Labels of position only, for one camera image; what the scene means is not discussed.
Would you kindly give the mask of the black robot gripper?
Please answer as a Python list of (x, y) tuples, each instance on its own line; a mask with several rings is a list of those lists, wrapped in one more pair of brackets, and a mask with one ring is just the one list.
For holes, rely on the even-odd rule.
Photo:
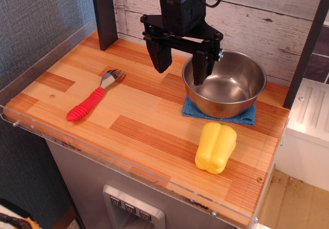
[(172, 49), (193, 55), (195, 85), (211, 75), (214, 61), (222, 57), (223, 34), (206, 23), (206, 8), (217, 7), (206, 0), (159, 0), (160, 15), (144, 14), (144, 40), (154, 68), (163, 73), (172, 64)]

